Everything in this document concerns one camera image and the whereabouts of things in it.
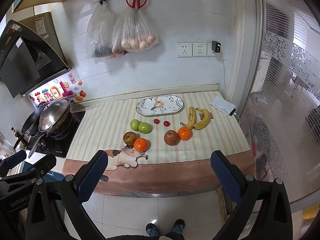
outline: blue gripper pad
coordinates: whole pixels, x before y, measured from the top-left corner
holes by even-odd
[[[7,169],[13,169],[19,163],[23,162],[27,158],[27,154],[24,150],[20,150],[9,158],[5,159],[5,167]]]
[[[223,186],[223,189],[227,193],[229,199],[232,202],[240,203],[242,199],[242,188],[230,171],[234,165],[232,165],[220,151],[214,151],[211,154],[210,162],[213,171],[217,175],[220,184]]]
[[[99,150],[89,163],[83,165],[76,173],[74,187],[77,191],[77,199],[79,203],[89,200],[107,165],[107,153]]]

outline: label sticker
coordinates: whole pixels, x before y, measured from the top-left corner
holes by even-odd
[[[16,45],[17,47],[20,47],[20,45],[22,44],[22,39],[21,37],[17,40]]]
[[[69,79],[70,79],[72,84],[74,84],[76,82],[76,80],[75,80],[75,78],[73,77],[72,74],[69,74],[68,77],[69,77]]]
[[[35,20],[35,23],[36,23],[36,30],[37,30],[38,35],[45,34],[47,32],[45,30],[43,18]]]
[[[15,23],[12,25],[11,29],[18,31],[18,32],[21,32],[21,30],[22,30],[21,26],[15,24]]]

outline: red apple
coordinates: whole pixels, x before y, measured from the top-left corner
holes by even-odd
[[[164,142],[167,145],[177,145],[180,141],[179,135],[174,130],[169,130],[164,134]]]
[[[133,146],[134,141],[137,139],[137,135],[135,132],[126,132],[123,135],[123,141],[125,144],[129,145],[129,146]]]
[[[79,95],[84,98],[87,96],[87,94],[83,90],[80,91]]]

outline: oval plate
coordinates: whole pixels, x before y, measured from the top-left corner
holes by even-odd
[[[180,97],[167,95],[151,98],[143,98],[136,106],[138,114],[143,116],[173,114],[183,108],[183,100]]]

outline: sun sticker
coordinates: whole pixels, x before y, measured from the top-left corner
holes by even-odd
[[[63,86],[64,86],[65,88],[68,88],[68,87],[69,87],[68,82],[64,82],[64,83],[63,83]]]

